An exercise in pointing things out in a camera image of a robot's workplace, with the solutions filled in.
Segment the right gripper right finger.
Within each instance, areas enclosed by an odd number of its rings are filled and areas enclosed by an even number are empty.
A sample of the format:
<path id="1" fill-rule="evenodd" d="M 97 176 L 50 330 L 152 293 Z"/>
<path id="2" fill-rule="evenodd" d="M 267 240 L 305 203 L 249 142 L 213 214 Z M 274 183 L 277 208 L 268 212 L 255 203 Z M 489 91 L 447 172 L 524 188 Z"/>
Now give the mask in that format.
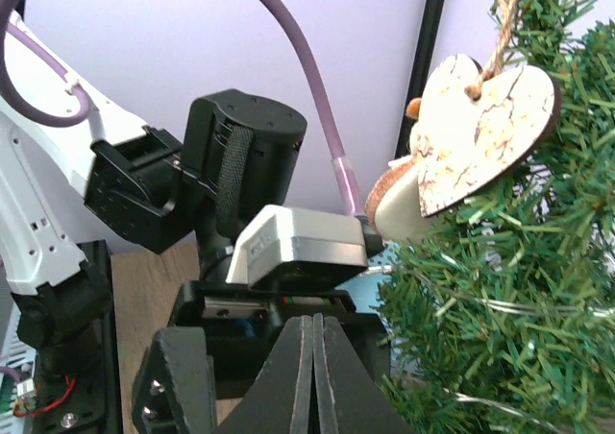
<path id="1" fill-rule="evenodd" d="M 313 387 L 318 433 L 410 433 L 367 373 L 339 321 L 313 317 Z"/>

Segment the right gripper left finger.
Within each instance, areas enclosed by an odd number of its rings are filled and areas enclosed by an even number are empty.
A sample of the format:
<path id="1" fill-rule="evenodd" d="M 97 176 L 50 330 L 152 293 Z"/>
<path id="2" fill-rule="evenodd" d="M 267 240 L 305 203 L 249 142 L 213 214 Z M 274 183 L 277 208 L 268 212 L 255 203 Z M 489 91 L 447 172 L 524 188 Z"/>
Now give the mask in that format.
<path id="1" fill-rule="evenodd" d="M 307 433 L 310 427 L 313 320 L 290 319 L 242 401 L 217 433 Z"/>

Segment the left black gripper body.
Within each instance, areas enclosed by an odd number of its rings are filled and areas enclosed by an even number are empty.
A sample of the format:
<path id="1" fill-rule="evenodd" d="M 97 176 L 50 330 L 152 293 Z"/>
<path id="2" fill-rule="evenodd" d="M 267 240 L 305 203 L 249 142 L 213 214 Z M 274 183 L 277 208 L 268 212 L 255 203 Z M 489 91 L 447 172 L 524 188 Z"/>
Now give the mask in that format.
<path id="1" fill-rule="evenodd" d="M 200 327 L 213 359 L 219 396 L 242 396 L 253 384 L 287 320 L 321 313 L 336 318 L 375 382 L 390 373 L 390 347 L 378 341 L 384 326 L 374 312 L 357 309 L 350 293 L 267 293 L 243 285 L 183 284 L 169 326 Z"/>

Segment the gingerbread figure ornament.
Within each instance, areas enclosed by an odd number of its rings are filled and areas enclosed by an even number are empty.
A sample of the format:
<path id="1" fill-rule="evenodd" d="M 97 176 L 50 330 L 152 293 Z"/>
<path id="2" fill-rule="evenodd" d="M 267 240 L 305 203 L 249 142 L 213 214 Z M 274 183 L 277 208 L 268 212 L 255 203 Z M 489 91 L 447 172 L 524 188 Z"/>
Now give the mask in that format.
<path id="1" fill-rule="evenodd" d="M 409 138 L 409 154 L 388 163 L 370 191 L 365 213 L 372 228 L 389 242 L 418 244 L 427 235 L 431 222 L 421 214 L 419 166 L 425 159 L 429 139 L 419 122 L 422 99 L 412 99 L 406 116 L 415 120 Z"/>

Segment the brown heart ornament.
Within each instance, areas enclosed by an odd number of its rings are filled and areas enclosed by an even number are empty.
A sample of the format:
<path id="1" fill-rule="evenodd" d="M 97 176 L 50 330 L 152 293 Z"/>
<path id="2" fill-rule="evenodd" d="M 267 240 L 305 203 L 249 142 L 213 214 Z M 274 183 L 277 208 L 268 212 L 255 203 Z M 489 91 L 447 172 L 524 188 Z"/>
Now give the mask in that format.
<path id="1" fill-rule="evenodd" d="M 519 0 L 498 0 L 496 50 L 480 68 L 456 54 L 431 73 L 411 139 L 420 211 L 431 217 L 479 192 L 522 161 L 554 126 L 560 90 L 544 70 L 504 68 Z"/>

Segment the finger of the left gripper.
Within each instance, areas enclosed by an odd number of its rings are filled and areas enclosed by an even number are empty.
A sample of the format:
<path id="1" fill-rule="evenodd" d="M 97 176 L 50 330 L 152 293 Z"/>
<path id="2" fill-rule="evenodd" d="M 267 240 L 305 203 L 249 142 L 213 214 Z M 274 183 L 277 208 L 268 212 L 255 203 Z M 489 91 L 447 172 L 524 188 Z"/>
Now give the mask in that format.
<path id="1" fill-rule="evenodd" d="M 139 433 L 213 432 L 213 370 L 200 327 L 155 333 L 133 384 L 132 420 Z"/>

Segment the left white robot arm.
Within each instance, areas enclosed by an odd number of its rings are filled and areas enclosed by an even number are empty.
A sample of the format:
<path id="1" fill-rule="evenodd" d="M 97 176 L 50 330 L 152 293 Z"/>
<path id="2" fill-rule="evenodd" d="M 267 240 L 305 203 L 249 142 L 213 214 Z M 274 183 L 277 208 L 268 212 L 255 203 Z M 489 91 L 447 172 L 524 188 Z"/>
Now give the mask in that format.
<path id="1" fill-rule="evenodd" d="M 1 256 L 37 352 L 16 416 L 36 433 L 121 431 L 113 309 L 102 241 L 62 229 L 23 151 L 34 140 L 86 208 L 163 253 L 189 234 L 204 251 L 135 378 L 141 433 L 373 433 L 391 414 L 378 315 L 342 284 L 383 249 L 364 216 L 284 205 L 307 130 L 282 103 L 236 89 L 196 99 L 183 140 L 76 78 L 8 10 L 1 65 L 27 98 L 1 105 Z"/>

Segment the small green christmas tree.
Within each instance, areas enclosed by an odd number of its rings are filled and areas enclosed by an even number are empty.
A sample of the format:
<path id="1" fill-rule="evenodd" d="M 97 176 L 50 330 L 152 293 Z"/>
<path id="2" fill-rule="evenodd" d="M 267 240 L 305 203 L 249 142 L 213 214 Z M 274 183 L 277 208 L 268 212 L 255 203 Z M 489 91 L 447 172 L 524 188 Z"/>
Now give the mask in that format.
<path id="1" fill-rule="evenodd" d="M 380 312 L 417 433 L 602 433 L 614 417 L 614 25 L 595 0 L 519 0 L 504 68 L 560 90 L 549 133 L 402 243 Z"/>

